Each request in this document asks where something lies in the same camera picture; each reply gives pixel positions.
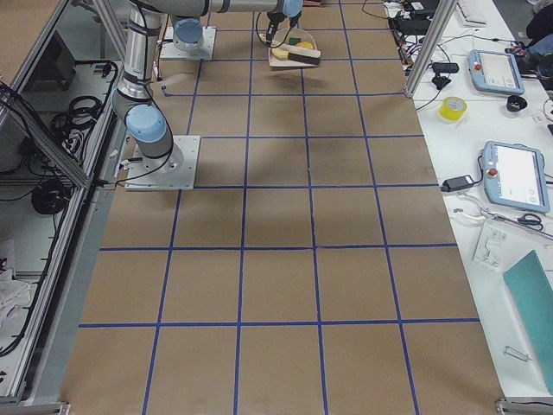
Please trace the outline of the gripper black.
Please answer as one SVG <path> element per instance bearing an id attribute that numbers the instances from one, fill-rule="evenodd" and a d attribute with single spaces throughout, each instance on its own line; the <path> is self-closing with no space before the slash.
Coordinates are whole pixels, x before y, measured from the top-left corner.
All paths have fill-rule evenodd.
<path id="1" fill-rule="evenodd" d="M 285 15 L 283 12 L 268 12 L 267 17 L 269 19 L 268 28 L 266 31 L 267 35 L 274 35 L 280 26 L 280 24 L 285 20 Z"/>

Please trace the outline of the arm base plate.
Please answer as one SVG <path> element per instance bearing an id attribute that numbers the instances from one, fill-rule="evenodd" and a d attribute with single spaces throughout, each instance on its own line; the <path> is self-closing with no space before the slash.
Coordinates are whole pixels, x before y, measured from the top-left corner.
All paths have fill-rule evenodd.
<path id="1" fill-rule="evenodd" d="M 197 48 L 181 50 L 173 43 L 173 28 L 168 30 L 169 42 L 162 46 L 161 59 L 165 61 L 210 61 L 216 37 L 215 27 L 203 27 L 203 42 Z"/>
<path id="2" fill-rule="evenodd" d="M 200 136 L 174 136 L 173 153 L 169 160 L 144 158 L 138 145 L 130 164 L 124 187 L 129 191 L 172 191 L 194 188 L 195 173 L 200 152 Z"/>

